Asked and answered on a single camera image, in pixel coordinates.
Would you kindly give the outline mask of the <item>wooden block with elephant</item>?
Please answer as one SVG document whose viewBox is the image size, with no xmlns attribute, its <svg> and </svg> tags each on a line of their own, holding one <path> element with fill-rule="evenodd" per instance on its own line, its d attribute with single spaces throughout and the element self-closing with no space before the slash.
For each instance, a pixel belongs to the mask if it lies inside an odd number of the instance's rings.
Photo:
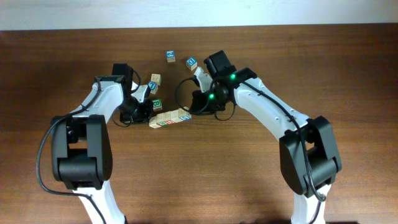
<svg viewBox="0 0 398 224">
<path fill-rule="evenodd" d="M 154 128 L 154 129 L 157 129 L 157 128 L 160 128 L 160 127 L 161 127 L 161 125 L 159 125 L 159 124 L 157 123 L 157 117 L 156 117 L 156 116 L 151 117 L 151 119 L 150 119 L 150 121 L 149 121 L 149 126 L 150 126 L 151 128 Z"/>
</svg>

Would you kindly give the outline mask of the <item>wooden block blue edge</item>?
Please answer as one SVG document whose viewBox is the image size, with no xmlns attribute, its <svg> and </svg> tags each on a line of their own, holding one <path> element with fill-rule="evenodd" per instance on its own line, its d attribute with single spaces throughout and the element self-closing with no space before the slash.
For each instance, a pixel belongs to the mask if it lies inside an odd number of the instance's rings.
<svg viewBox="0 0 398 224">
<path fill-rule="evenodd" d="M 178 118 L 181 119 L 182 121 L 188 121 L 192 118 L 192 115 L 188 111 L 185 111 L 183 108 L 179 108 Z"/>
</svg>

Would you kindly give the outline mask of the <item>wooden block number 8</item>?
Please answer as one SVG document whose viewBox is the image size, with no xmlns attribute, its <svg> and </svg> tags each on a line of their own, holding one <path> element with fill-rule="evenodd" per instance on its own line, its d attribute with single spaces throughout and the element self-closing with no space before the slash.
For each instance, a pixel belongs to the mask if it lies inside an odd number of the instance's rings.
<svg viewBox="0 0 398 224">
<path fill-rule="evenodd" d="M 168 111 L 164 113 L 164 122 L 166 124 L 173 124 L 175 121 L 172 119 L 172 112 Z"/>
</svg>

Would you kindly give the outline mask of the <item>wooden block number 5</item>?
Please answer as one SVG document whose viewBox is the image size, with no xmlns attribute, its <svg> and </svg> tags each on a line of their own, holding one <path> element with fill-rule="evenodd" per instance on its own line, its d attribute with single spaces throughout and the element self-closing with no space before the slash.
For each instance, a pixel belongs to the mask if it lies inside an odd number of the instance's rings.
<svg viewBox="0 0 398 224">
<path fill-rule="evenodd" d="M 156 123 L 157 123 L 159 126 L 165 126 L 165 125 L 167 125 L 167 123 L 165 122 L 165 113 L 159 113 L 159 114 L 156 116 Z"/>
</svg>

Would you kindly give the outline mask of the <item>wooden block green letter N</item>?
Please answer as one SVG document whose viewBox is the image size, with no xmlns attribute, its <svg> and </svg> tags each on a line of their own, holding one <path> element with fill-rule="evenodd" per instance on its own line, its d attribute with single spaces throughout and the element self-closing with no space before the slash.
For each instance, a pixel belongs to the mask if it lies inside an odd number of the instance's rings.
<svg viewBox="0 0 398 224">
<path fill-rule="evenodd" d="M 180 119 L 179 110 L 173 110 L 173 111 L 171 111 L 170 114 L 171 114 L 171 120 L 174 123 L 182 122 L 182 119 Z"/>
</svg>

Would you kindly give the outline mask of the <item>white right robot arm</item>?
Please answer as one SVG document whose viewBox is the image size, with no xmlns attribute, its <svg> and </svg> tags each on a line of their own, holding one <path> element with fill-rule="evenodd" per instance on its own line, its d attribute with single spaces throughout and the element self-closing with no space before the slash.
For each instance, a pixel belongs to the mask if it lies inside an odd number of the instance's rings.
<svg viewBox="0 0 398 224">
<path fill-rule="evenodd" d="M 204 63 L 192 78 L 199 89 L 189 112 L 215 115 L 232 103 L 252 114 L 278 140 L 280 170 L 294 192 L 291 223 L 324 223 L 326 196 L 342 169 L 331 123 L 284 103 L 250 68 L 236 69 L 222 50 Z"/>
</svg>

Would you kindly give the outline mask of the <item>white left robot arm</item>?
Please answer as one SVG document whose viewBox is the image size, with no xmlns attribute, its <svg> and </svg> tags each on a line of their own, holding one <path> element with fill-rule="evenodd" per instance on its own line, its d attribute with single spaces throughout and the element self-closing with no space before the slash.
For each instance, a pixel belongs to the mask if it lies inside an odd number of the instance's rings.
<svg viewBox="0 0 398 224">
<path fill-rule="evenodd" d="M 136 71 L 115 63 L 108 76 L 95 77 L 90 94 L 66 116 L 52 120 L 52 172 L 82 201 L 93 223 L 126 223 L 110 177 L 113 155 L 107 123 L 115 111 L 126 126 L 147 124 L 152 115 L 149 87 L 134 83 Z"/>
</svg>

